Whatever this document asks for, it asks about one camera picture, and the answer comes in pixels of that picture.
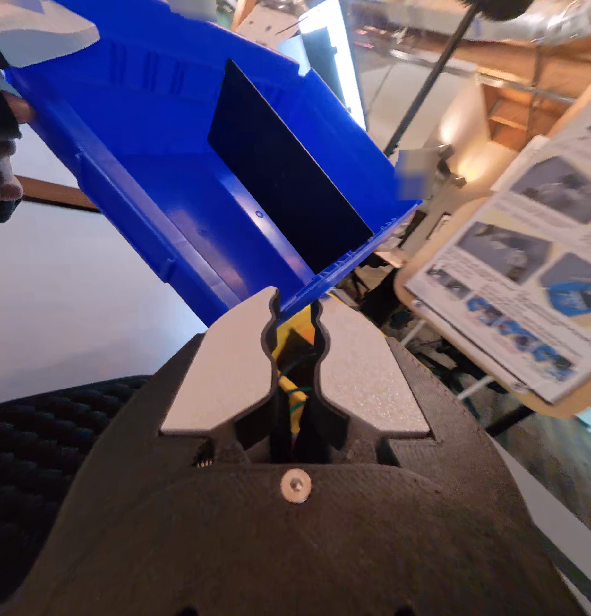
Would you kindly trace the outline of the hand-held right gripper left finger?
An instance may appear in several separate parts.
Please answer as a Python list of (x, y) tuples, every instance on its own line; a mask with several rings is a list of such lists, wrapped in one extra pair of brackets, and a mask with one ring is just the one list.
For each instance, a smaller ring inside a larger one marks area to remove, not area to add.
[(237, 442), (249, 450), (266, 439), (278, 415), (273, 351), (280, 295), (267, 287), (236, 305), (203, 335), (160, 432)]

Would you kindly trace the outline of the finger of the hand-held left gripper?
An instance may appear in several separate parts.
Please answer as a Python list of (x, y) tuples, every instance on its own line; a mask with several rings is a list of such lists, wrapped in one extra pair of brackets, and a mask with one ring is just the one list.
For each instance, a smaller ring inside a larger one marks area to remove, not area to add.
[(98, 28), (54, 1), (0, 1), (0, 68), (24, 68), (84, 50)]

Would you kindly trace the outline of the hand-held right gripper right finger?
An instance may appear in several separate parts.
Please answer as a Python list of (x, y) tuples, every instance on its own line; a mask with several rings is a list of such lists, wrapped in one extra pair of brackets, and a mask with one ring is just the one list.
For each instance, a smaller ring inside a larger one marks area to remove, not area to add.
[(340, 457), (377, 457), (387, 441), (421, 441), (430, 426), (387, 337), (336, 298), (311, 306), (311, 422)]

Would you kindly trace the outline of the yellow plastic bin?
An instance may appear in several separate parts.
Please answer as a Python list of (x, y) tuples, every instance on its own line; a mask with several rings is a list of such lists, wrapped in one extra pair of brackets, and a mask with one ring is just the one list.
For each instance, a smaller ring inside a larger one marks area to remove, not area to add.
[(278, 368), (278, 385), (287, 396), (291, 433), (300, 432), (300, 420), (313, 393), (315, 368), (320, 358), (315, 350), (315, 327), (308, 306), (276, 329), (273, 358)]

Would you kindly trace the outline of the blue plastic bin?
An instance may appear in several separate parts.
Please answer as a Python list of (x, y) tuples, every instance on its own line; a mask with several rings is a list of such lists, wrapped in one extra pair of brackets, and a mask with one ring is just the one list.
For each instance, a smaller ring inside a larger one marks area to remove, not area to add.
[[(161, 281), (207, 326), (266, 287), (288, 318), (366, 259), (418, 201), (313, 71), (163, 1), (58, 1), (100, 39), (8, 71), (34, 130)], [(232, 59), (373, 232), (313, 273), (207, 142)]]

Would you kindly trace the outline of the person's left hand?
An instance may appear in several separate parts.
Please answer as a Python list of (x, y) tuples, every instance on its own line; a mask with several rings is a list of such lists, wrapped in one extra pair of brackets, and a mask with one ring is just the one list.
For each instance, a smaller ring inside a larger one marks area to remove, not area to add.
[[(29, 124), (34, 120), (34, 111), (24, 99), (1, 90), (18, 124)], [(0, 141), (0, 201), (15, 201), (23, 196), (23, 188), (14, 176), (11, 158), (16, 153), (17, 140)]]

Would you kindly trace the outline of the black bin divider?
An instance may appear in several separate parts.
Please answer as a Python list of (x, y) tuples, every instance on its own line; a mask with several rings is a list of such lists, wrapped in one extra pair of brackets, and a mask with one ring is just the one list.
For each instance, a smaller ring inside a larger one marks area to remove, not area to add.
[(316, 275), (372, 238), (370, 227), (230, 58), (207, 142)]

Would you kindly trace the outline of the LED light panel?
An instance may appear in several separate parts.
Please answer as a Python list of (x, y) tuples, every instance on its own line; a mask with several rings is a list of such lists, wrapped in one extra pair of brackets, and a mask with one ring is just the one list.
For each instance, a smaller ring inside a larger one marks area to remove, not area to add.
[(346, 9), (341, 1), (322, 1), (297, 20), (297, 32), (278, 44), (278, 52), (299, 64), (299, 74), (313, 70), (362, 129), (367, 129)]

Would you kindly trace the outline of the black disc on pole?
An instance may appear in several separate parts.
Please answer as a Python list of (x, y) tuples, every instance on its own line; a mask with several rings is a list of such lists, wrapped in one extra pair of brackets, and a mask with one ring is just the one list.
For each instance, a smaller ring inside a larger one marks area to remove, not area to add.
[(438, 80), (439, 75), (445, 69), (445, 66), (453, 56), (475, 18), (481, 15), (485, 19), (497, 22), (516, 19), (530, 7), (532, 1), (463, 1), (462, 4), (467, 6), (467, 11), (461, 18), (455, 31), (447, 40), (442, 53), (432, 66), (426, 80), (418, 90), (414, 100), (400, 121), (400, 124), (397, 126), (388, 144), (384, 148), (384, 154), (387, 158), (390, 158), (396, 151), (408, 127), (413, 122), (413, 119), (415, 119), (422, 104)]

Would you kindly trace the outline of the silver ventilation duct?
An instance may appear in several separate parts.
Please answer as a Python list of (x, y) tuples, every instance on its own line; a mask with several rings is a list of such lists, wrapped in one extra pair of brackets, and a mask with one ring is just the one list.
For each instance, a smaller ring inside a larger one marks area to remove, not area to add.
[(591, 36), (591, 1), (533, 1), (506, 22), (511, 41), (558, 46)]

